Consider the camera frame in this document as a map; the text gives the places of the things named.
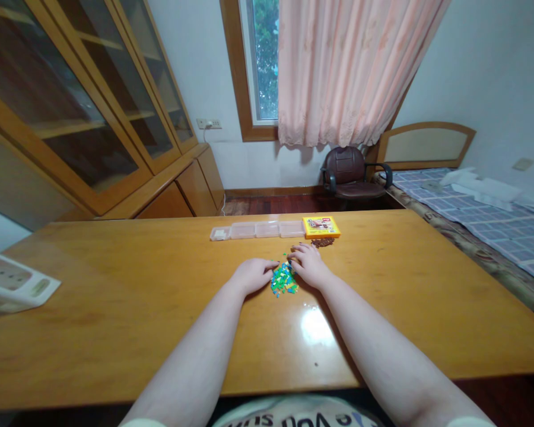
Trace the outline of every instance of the tree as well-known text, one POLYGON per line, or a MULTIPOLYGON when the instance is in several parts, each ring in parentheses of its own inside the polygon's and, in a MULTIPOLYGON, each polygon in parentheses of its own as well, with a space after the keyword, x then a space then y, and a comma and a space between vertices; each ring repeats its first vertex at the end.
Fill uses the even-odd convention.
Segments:
POLYGON ((279 0, 253 0, 259 117, 277 118, 279 0))

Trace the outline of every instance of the wooden cabinet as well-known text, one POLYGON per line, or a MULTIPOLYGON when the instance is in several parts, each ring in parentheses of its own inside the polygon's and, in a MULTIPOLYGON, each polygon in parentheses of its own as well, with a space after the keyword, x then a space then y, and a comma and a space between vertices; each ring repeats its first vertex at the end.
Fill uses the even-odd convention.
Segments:
POLYGON ((184 200, 182 193, 180 193, 178 185, 172 182, 136 217, 138 219, 148 219, 183 218, 185 216, 193 216, 192 211, 184 200))
POLYGON ((209 191, 212 193, 212 198, 214 199, 215 207, 221 209, 224 204, 224 186, 221 184, 220 172, 215 163, 214 153, 211 148, 208 148, 206 151, 201 153, 198 157, 198 163, 206 182, 208 183, 209 191))
MULTIPOLYGON (((76 211, 75 201, 0 135, 0 213, 38 230, 76 211)), ((85 209, 80 219, 91 219, 85 209)))
POLYGON ((180 157, 173 131, 112 2, 46 0, 154 174, 180 157))
POLYGON ((216 207, 197 161, 178 176, 176 182, 196 216, 214 216, 216 207))
MULTIPOLYGON (((153 218, 223 203, 145 0, 0 0, 0 144, 45 178, 30 193, 58 205, 36 207, 31 228, 70 207, 63 218, 153 218)), ((19 221, 12 191, 30 175, 0 186, 12 199, 0 212, 19 221)))
POLYGON ((146 0, 112 0, 116 11, 126 28, 139 62, 148 75, 151 86, 166 118, 173 128, 182 154, 194 147, 198 140, 194 136, 190 118, 176 79, 164 50, 160 35, 146 0))
POLYGON ((102 214, 150 170, 42 4, 30 4, 0 7, 0 132, 102 214))

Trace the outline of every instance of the power cord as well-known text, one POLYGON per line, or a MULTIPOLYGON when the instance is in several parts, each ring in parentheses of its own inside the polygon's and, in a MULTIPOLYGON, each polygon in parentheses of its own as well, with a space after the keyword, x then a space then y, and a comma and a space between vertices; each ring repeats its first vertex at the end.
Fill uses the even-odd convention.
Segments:
POLYGON ((225 207, 225 193, 224 193, 224 205, 221 207, 221 212, 223 212, 223 214, 225 216, 224 207, 225 207))
POLYGON ((206 125, 206 127, 204 128, 204 142, 207 144, 208 141, 206 141, 206 130, 208 129, 211 129, 212 128, 212 125, 206 125))

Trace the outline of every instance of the wooden headboard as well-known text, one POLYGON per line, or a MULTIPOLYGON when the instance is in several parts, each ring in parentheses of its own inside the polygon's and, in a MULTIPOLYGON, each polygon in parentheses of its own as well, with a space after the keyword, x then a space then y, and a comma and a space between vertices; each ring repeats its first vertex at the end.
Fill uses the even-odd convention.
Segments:
POLYGON ((394 170, 456 168, 476 131, 449 122, 422 122, 388 130, 380 138, 378 163, 394 170))

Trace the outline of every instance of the hand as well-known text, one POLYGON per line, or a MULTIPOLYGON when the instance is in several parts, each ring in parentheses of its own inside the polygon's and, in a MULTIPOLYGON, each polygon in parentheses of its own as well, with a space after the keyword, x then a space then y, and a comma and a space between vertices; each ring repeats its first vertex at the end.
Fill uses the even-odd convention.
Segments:
POLYGON ((279 265, 279 261, 269 261, 260 258, 252 258, 244 261, 233 273, 228 283, 238 290, 249 295, 261 289, 273 277, 273 269, 279 265))
POLYGON ((314 288, 320 289, 331 282, 336 276, 323 262, 316 246, 301 243, 293 246, 294 252, 287 255, 291 266, 305 282, 314 288))

